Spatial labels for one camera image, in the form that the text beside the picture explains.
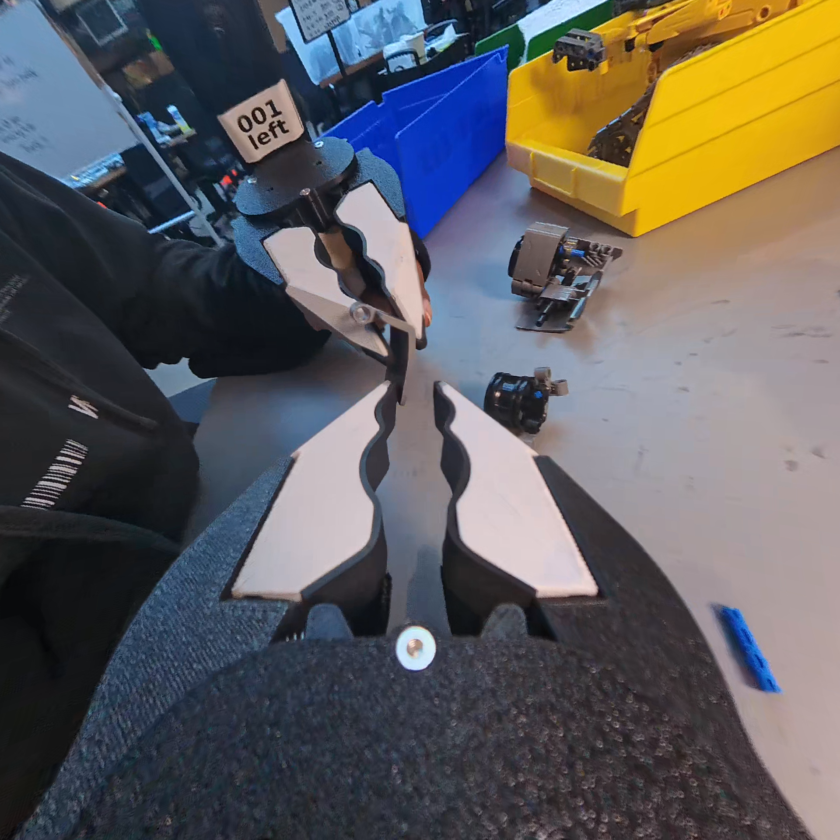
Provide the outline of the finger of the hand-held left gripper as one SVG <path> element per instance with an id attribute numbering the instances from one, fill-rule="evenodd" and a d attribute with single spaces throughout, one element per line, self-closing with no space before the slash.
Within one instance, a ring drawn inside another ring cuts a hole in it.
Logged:
<path id="1" fill-rule="evenodd" d="M 363 277 L 414 330 L 416 348 L 425 349 L 425 278 L 408 224 L 372 182 L 345 193 L 334 219 Z"/>
<path id="2" fill-rule="evenodd" d="M 312 325 L 378 361 L 392 361 L 381 313 L 343 289 L 340 274 L 319 257 L 318 242 L 309 227 L 287 227 L 267 237 L 263 246 L 285 281 L 288 296 Z"/>

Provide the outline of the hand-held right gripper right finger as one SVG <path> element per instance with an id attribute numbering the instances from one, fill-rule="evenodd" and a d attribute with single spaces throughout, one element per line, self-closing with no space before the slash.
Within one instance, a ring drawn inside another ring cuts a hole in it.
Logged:
<path id="1" fill-rule="evenodd" d="M 601 604 L 601 587 L 576 542 L 539 456 L 452 385 L 434 384 L 440 468 L 451 498 L 441 581 L 455 636 L 477 636 L 499 607 L 550 633 L 548 609 Z"/>

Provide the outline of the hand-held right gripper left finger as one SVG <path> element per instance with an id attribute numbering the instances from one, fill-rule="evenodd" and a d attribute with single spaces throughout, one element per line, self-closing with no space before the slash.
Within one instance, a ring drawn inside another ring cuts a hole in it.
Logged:
<path id="1" fill-rule="evenodd" d="M 356 636 L 383 635 L 392 582 L 376 490 L 389 466 L 396 386 L 384 382 L 300 446 L 231 580 L 237 601 L 287 609 L 278 634 L 337 606 Z"/>

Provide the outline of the black round toy lens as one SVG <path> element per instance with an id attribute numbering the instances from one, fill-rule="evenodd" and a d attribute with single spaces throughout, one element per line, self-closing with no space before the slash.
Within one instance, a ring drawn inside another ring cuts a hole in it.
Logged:
<path id="1" fill-rule="evenodd" d="M 498 372 L 487 386 L 483 409 L 515 434 L 536 435 L 548 416 L 550 398 L 568 393 L 568 382 L 554 380 L 548 367 L 535 369 L 531 376 Z"/>

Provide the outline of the blue plastic storage bin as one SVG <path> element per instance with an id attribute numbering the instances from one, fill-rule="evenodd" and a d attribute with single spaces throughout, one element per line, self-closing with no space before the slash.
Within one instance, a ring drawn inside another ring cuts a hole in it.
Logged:
<path id="1" fill-rule="evenodd" d="M 504 151 L 508 47 L 385 91 L 329 129 L 389 163 L 410 227 L 426 237 Z"/>

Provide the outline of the small whiteboard sign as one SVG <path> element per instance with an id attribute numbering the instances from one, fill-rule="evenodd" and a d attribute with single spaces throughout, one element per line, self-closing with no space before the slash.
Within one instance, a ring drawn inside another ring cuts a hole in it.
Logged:
<path id="1" fill-rule="evenodd" d="M 352 15 L 349 1 L 289 1 L 289 6 L 305 43 L 347 23 Z"/>

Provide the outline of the white paper cup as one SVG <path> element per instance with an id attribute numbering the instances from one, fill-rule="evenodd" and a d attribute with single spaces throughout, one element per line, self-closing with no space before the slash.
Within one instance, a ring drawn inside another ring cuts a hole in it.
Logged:
<path id="1" fill-rule="evenodd" d="M 403 35 L 397 41 L 385 45 L 382 51 L 385 71 L 394 74 L 402 70 L 420 67 L 427 63 L 426 40 L 423 30 Z"/>

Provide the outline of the green plastic storage bin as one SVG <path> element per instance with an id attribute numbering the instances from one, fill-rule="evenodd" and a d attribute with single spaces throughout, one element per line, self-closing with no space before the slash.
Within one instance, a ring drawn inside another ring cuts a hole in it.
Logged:
<path id="1" fill-rule="evenodd" d="M 561 26 L 552 28 L 541 35 L 538 35 L 529 42 L 526 42 L 522 33 L 516 26 L 516 23 L 510 24 L 495 34 L 489 35 L 478 41 L 475 47 L 475 55 L 484 55 L 494 50 L 507 47 L 508 68 L 509 70 L 513 70 L 530 62 L 531 60 L 535 60 L 540 56 L 545 55 L 546 53 L 550 53 L 553 50 L 555 42 L 572 29 L 573 27 L 571 26 L 571 22 L 569 22 L 568 24 L 562 24 Z"/>

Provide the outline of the yellow toy tracked robot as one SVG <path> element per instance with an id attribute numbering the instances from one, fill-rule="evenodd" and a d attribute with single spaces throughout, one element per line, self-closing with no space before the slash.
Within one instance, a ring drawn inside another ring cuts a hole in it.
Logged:
<path id="1" fill-rule="evenodd" d="M 572 28 L 557 38 L 554 65 L 568 71 L 605 74 L 624 57 L 640 59 L 646 87 L 638 100 L 599 129 L 586 154 L 628 167 L 644 126 L 658 81 L 665 71 L 749 32 L 803 1 L 620 1 L 600 29 Z"/>

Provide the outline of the blue brick pin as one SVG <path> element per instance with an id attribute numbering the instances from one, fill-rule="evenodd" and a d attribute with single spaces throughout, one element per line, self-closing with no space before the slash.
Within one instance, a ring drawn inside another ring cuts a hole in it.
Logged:
<path id="1" fill-rule="evenodd" d="M 743 613 L 719 603 L 711 609 L 747 684 L 765 694 L 781 695 L 782 687 Z"/>

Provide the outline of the large whiteboard on stand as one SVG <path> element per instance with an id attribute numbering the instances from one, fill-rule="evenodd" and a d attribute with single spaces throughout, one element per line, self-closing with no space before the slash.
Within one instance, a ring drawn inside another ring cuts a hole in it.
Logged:
<path id="1" fill-rule="evenodd" d="M 2 152 L 68 186 L 116 154 L 142 145 L 216 244 L 222 239 L 120 98 L 87 69 L 36 2 L 1 14 Z"/>

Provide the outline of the white foam sheet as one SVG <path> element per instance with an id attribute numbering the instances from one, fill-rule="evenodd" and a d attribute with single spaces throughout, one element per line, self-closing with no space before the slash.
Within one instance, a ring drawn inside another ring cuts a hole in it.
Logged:
<path id="1" fill-rule="evenodd" d="M 592 29 L 613 16 L 610 1 L 549 1 L 517 21 L 524 40 L 571 22 L 573 28 Z"/>

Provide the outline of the yellow plastic storage bin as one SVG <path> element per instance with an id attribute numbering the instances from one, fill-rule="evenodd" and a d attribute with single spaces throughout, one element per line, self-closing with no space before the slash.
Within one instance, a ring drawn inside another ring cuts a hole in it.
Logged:
<path id="1" fill-rule="evenodd" d="M 515 69 L 507 161 L 532 187 L 639 236 L 839 143 L 839 2 L 805 4 L 667 69 L 628 167 L 586 154 L 640 98 L 641 59 L 568 71 L 547 53 Z"/>

